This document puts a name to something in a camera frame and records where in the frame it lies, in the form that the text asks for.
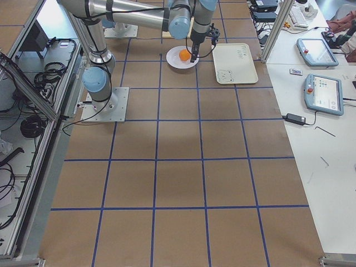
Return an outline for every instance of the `orange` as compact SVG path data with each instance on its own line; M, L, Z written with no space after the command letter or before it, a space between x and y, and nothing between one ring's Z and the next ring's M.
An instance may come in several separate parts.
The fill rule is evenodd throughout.
M191 57L191 54L189 53L189 51L187 49L183 49L179 52L179 58L182 61L187 61L189 60Z

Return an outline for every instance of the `white keyboard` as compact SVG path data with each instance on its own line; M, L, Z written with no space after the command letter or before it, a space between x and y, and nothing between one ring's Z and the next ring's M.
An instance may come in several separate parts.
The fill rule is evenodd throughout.
M309 25L305 20L303 13L301 12L300 8L296 5L291 7L291 10L288 15L288 23L290 24L291 29L308 29Z

